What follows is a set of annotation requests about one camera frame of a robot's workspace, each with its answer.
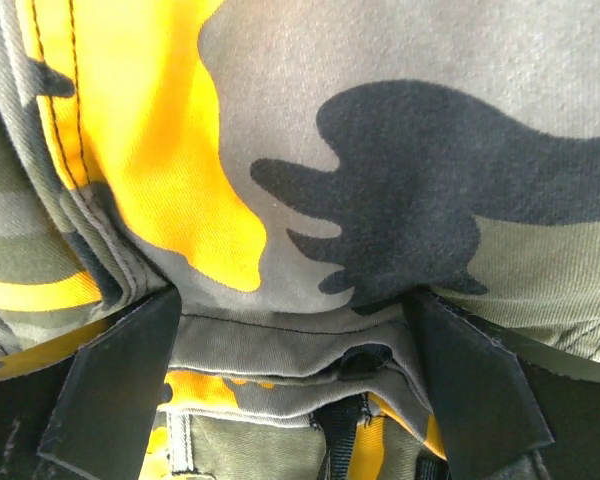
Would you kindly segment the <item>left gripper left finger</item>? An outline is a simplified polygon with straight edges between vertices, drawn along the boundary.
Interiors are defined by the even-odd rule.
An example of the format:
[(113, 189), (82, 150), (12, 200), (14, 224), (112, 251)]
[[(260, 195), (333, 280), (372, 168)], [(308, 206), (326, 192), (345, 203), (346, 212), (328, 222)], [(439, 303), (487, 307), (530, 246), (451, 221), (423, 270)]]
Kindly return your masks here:
[(0, 358), (0, 479), (136, 479), (178, 329), (173, 287)]

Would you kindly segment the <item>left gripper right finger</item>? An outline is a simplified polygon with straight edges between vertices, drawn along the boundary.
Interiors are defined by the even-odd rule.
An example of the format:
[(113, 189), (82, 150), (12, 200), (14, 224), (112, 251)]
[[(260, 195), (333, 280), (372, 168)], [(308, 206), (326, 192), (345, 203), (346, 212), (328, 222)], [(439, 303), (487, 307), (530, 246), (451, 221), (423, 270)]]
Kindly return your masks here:
[(455, 479), (600, 479), (600, 363), (408, 294), (427, 396)]

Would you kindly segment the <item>camouflage yellow trousers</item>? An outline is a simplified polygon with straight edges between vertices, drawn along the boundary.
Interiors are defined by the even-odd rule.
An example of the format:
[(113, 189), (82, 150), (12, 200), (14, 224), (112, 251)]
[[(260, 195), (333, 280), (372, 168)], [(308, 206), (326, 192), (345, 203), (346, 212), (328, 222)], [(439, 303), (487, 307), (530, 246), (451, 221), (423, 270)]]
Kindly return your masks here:
[(600, 1), (0, 1), (0, 358), (169, 287), (136, 479), (455, 479), (408, 294), (600, 363)]

